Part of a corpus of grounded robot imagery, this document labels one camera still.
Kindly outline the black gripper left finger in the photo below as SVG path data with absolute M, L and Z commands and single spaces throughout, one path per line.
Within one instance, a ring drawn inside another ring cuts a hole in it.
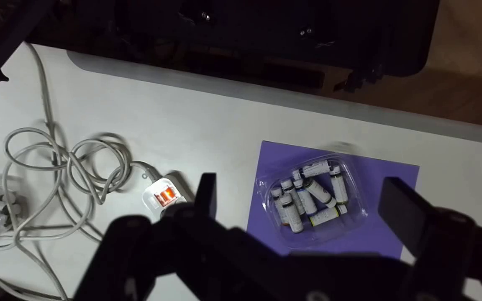
M 200 176 L 195 196 L 193 196 L 193 206 L 198 213 L 213 218 L 215 216 L 215 174 L 213 173 L 203 173 Z

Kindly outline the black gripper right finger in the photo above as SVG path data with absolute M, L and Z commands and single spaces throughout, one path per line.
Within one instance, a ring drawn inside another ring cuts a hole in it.
M 434 214 L 433 206 L 399 178 L 384 178 L 377 214 L 398 241 L 418 256 Z

